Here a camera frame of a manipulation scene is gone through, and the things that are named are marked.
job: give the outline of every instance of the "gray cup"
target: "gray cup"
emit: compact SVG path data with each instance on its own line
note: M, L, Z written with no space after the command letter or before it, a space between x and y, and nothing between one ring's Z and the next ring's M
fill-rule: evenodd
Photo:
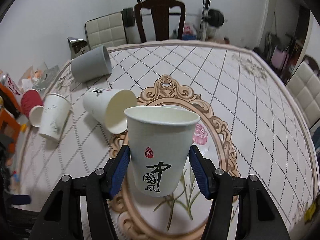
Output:
M106 47L102 45L76 57L71 63L71 72L77 82L111 74L112 66Z

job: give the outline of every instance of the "upright paper cup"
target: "upright paper cup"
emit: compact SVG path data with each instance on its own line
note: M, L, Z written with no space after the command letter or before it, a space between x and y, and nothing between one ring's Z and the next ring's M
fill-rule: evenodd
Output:
M137 188L150 196L171 194L183 172L199 115L163 106L136 106L124 113Z
M77 82L111 74L112 66L105 46L90 50L71 62L71 72Z
M93 88L83 97L83 107L111 133L127 130L124 110L137 105L135 94L129 89Z
M31 125L40 126L43 112L43 102L39 92L35 89L28 90L21 98L21 109L23 114L29 119Z
M47 95L44 101L39 135L46 139L59 141L70 109L70 102L62 95L55 93Z

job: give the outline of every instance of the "table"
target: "table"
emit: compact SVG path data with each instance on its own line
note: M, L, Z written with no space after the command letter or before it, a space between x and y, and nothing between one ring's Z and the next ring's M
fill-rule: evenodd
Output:
M319 190L315 150L301 112L269 66L254 52L198 41L163 41L109 48L111 76L70 82L57 92L72 112L59 144L33 128L24 153L21 193L40 211L64 174L86 176L114 157L126 132L110 134L82 106L92 87L127 88L139 105L173 106L198 113L194 142L204 157L233 176L256 174L288 230L303 218ZM70 73L70 66L61 77ZM186 163L176 191L150 198L134 185L129 166L122 190L109 202L120 239L198 239L211 201L199 194ZM85 239L90 239L85 197L81 197ZM238 200L234 197L229 238L234 239Z

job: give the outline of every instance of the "pink rose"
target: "pink rose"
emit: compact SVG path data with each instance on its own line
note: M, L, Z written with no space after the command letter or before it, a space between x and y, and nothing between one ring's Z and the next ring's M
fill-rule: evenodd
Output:
M205 145L208 141L208 133L205 131L204 127L197 123L195 134L193 135L193 141L199 145Z

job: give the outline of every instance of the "white tufted chair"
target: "white tufted chair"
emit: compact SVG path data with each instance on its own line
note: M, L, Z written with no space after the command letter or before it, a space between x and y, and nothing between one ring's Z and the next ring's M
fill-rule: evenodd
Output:
M84 29L90 49L101 45L108 48L127 44L121 12L87 21Z
M303 61L286 85L302 111L309 129L320 118L320 80Z

